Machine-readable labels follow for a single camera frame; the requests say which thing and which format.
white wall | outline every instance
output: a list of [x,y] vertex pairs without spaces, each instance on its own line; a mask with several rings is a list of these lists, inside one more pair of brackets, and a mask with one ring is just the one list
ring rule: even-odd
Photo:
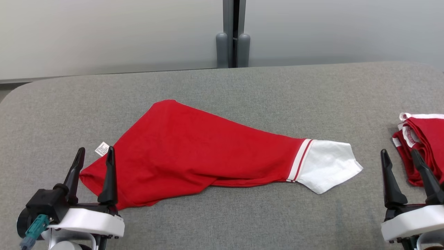
[[0,82],[214,68],[222,0],[0,0]]
[[250,67],[381,60],[444,71],[442,0],[246,0]]

folded garment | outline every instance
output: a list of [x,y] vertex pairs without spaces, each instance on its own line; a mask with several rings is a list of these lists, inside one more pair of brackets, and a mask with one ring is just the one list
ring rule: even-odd
[[420,173],[413,165],[410,152],[417,149],[441,184],[444,182],[444,115],[401,113],[399,131],[393,134],[393,143],[398,150],[408,181],[423,186]]
[[[151,206],[210,185],[299,182],[321,194],[362,167],[348,143],[291,138],[253,129],[174,100],[155,103],[114,145],[118,209]],[[106,156],[80,179],[96,195]]]

red cloth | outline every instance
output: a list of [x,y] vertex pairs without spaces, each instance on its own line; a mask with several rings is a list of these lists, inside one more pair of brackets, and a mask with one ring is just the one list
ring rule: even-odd
[[[201,192],[286,181],[304,139],[253,129],[173,100],[155,103],[114,144],[118,209]],[[99,195],[106,156],[80,174]]]
[[405,166],[408,181],[423,186],[419,172],[413,165],[412,149],[417,149],[440,183],[444,182],[444,115],[401,113],[400,130],[393,142]]

teal cable connector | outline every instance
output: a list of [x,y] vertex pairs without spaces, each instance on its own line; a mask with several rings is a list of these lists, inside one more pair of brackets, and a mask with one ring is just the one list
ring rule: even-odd
[[26,237],[20,242],[21,250],[31,250],[39,236],[48,227],[50,219],[47,215],[40,214],[26,231]]

gray fabric tabletop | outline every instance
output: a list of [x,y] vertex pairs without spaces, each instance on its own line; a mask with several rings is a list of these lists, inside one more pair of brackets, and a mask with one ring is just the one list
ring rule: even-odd
[[[153,103],[176,99],[235,122],[291,137],[348,142],[361,173],[317,195],[299,183],[210,187],[120,214],[123,249],[402,249],[385,243],[380,150],[392,158],[400,112],[444,113],[444,74],[416,63],[381,62],[79,76],[33,82],[0,104],[0,246],[18,249],[16,219],[39,188],[62,182],[79,147],[85,166]],[[97,197],[79,184],[81,202]],[[46,249],[38,242],[34,249]]]

